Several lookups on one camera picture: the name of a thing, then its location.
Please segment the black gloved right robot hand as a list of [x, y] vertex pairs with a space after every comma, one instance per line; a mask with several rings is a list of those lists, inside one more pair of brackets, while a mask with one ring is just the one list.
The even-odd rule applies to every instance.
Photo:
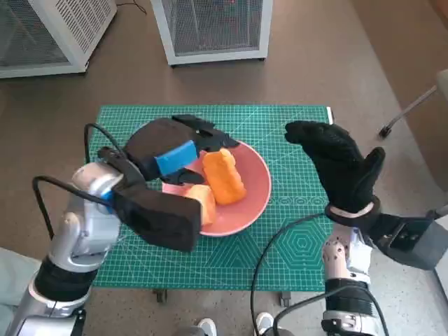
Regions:
[[374, 202], [374, 185], [386, 157], [381, 147], [367, 156], [349, 133], [338, 125], [294, 121], [285, 126], [285, 138], [310, 157], [331, 206], [356, 214]]

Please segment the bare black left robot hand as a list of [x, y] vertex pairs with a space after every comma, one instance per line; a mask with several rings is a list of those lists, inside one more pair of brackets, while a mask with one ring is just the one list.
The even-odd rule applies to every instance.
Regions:
[[236, 148], [239, 142], [215, 124], [195, 115], [181, 114], [154, 119], [140, 127], [125, 144], [127, 158], [146, 181], [160, 179], [182, 186], [203, 184], [201, 174], [187, 168], [202, 151]]

